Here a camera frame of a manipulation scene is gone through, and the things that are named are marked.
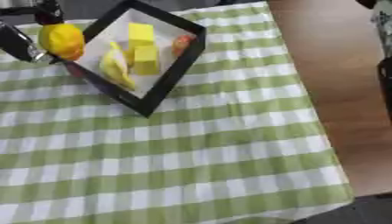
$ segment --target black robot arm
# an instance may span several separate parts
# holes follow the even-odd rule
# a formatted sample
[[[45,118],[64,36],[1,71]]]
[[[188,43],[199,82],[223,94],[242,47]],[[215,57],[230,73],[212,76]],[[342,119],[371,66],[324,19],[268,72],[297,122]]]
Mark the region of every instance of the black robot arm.
[[[40,25],[64,23],[63,11],[56,0],[0,0],[0,16],[24,14],[33,14]],[[0,20],[0,48],[23,61],[38,62],[46,58],[31,38],[3,20]]]

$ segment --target brown wooden surface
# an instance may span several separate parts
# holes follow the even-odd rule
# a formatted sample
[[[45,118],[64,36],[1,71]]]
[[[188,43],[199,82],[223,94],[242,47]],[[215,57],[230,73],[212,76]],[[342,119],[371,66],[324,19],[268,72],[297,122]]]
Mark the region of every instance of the brown wooden surface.
[[[357,196],[392,192],[392,127],[375,67],[382,57],[354,0],[269,5]]]

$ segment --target tablecloth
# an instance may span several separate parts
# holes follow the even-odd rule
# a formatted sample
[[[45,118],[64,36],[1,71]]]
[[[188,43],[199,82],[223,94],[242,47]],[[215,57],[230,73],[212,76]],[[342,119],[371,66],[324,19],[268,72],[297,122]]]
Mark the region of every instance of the tablecloth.
[[[1,54],[0,223],[275,224],[352,200],[268,5],[177,13],[207,47],[149,119]]]

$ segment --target yellow cube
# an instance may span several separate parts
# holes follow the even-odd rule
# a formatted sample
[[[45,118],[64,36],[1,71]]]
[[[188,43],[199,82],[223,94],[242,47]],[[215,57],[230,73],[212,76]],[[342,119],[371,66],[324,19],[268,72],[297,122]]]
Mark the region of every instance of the yellow cube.
[[[154,45],[154,27],[150,24],[129,23],[129,48]]]
[[[155,45],[136,47],[133,67],[136,74],[159,74],[158,48]]]

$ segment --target yellow lemon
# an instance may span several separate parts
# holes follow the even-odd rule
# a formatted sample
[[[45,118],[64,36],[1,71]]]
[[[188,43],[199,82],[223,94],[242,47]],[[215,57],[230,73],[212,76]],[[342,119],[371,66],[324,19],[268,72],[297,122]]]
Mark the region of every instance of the yellow lemon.
[[[77,60],[84,53],[83,33],[73,24],[49,24],[38,35],[39,44],[64,60]]]

